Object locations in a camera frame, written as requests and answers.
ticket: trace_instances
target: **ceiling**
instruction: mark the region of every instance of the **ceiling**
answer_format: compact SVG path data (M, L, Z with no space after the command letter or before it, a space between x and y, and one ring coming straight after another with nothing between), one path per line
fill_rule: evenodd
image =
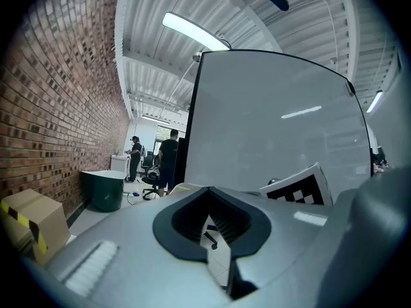
M118 0L116 60L126 106L134 117L187 124L192 56L205 47L162 25L173 11L234 49L283 52L346 76L365 110L398 71L398 45L384 18L369 0L288 1L282 12L269 0Z

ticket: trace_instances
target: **yellow and black tape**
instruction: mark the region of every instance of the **yellow and black tape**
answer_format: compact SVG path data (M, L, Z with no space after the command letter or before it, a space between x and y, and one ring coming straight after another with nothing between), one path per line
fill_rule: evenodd
M19 214L16 210L9 207L3 200L0 202L0 208L1 210L5 211L10 217L17 220L18 223L30 229L31 233L33 234L34 240L39 246L40 251L43 254L46 254L47 244L46 244L46 241L44 240L43 235L40 232L38 224L34 223L33 221Z

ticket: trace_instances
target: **black chair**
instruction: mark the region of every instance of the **black chair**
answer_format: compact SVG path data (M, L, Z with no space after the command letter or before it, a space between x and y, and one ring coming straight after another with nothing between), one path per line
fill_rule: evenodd
M152 166L153 166L153 164L155 166L159 165L159 157L158 156L156 156L156 157L154 157L154 159L152 159ZM146 201L150 201L150 199L147 198L147 195L149 195L151 193L157 194L158 185L159 185L159 177L155 176L155 178L154 178L152 175L147 175L148 169L149 168L146 169L146 176L141 179L146 184L152 185L152 188L143 189L143 199L146 200Z
M143 165L141 166L144 171L145 175L147 175L148 170L153 166L154 155L152 151L147 152L147 156L144 158Z

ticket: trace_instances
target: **brick wall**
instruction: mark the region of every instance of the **brick wall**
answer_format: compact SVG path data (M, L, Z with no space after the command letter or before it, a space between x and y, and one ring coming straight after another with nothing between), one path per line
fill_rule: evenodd
M0 198L83 200L79 171L110 168L128 116L114 62L117 0L38 0L0 67Z

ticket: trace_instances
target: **man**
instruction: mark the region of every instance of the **man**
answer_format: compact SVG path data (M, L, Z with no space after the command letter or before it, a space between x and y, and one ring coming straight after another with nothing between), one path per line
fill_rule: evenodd
M164 195L164 188L167 186L167 194L173 189L175 157L177 156L177 138L179 132L172 130L170 132L170 139L161 143L159 149L160 160L160 180L159 180L159 196Z
M133 148L130 152L130 177L128 178L128 180L126 180L126 182L134 182L134 180L136 180L137 167L139 166L141 158L140 138L133 136L131 140L133 141Z

